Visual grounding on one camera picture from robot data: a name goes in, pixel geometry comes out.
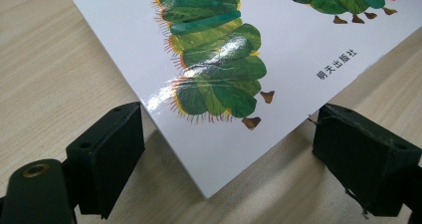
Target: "screw hole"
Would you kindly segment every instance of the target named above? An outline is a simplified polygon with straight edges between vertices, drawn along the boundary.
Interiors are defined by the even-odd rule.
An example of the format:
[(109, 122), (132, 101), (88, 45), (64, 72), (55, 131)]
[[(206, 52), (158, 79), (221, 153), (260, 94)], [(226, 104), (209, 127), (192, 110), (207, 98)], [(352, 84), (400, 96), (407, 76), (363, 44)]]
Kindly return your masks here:
[(44, 164), (44, 163), (33, 165), (24, 171), (23, 176), (24, 177), (39, 176), (43, 174), (44, 172), (46, 172), (49, 169), (49, 167), (50, 166), (48, 164)]
[(89, 148), (91, 147), (91, 143), (90, 142), (83, 142), (80, 145), (80, 148)]

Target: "book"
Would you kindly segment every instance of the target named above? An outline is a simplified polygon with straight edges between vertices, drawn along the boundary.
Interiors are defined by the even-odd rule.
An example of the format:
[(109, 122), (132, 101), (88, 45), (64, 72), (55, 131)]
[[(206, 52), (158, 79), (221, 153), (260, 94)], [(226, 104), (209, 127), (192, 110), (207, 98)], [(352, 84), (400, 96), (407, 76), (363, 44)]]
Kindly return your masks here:
[(422, 0), (75, 3), (207, 198), (422, 24)]

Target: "book cover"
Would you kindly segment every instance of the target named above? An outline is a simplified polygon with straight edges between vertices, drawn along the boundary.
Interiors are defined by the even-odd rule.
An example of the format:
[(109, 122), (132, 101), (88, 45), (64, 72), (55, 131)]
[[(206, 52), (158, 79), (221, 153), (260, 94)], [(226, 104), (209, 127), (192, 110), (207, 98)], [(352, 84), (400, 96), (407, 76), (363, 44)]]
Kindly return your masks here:
[(205, 197), (422, 24), (422, 0), (75, 3)]

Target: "caterpillar leg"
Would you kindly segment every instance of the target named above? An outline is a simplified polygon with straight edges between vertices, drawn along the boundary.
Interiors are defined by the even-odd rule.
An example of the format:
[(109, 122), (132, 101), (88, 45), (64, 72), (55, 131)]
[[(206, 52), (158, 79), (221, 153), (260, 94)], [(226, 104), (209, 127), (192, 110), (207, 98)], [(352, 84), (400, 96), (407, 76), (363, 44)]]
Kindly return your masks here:
[(242, 119), (242, 123), (244, 123), (245, 126), (250, 130), (254, 130), (254, 128), (258, 126), (260, 121), (261, 121), (261, 118), (258, 117), (258, 116), (257, 117), (244, 117)]
[(360, 24), (364, 24), (365, 22), (363, 22), (362, 19), (360, 19), (356, 14), (353, 14), (353, 19), (351, 20), (352, 23), (360, 23)]
[(260, 92), (260, 94), (264, 98), (265, 103), (270, 104), (273, 101), (274, 91), (268, 93)]
[(367, 19), (374, 19), (377, 16), (375, 13), (367, 13), (367, 12), (365, 12), (364, 14), (365, 14), (365, 16), (366, 16)]
[(384, 10), (385, 14), (387, 14), (388, 16), (397, 12), (397, 10), (389, 9), (389, 8), (386, 8), (386, 7), (383, 7), (382, 10)]
[(342, 20), (337, 15), (334, 16), (334, 20), (332, 22), (335, 24), (347, 24), (347, 21)]

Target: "light wood desk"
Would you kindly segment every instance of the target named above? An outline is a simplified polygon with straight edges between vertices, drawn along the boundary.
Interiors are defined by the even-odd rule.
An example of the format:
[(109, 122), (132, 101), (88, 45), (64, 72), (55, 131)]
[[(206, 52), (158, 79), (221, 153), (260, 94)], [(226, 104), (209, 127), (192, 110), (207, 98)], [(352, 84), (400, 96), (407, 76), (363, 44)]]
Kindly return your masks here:
[[(65, 147), (103, 114), (136, 100), (72, 0), (0, 0), (0, 196), (17, 168), (63, 161)], [(422, 146), (422, 29), (332, 102)], [(398, 218), (366, 221), (312, 155), (309, 122), (205, 200), (147, 115), (143, 121), (146, 151), (108, 221), (78, 215), (80, 223), (366, 224), (410, 215), (403, 207)]]

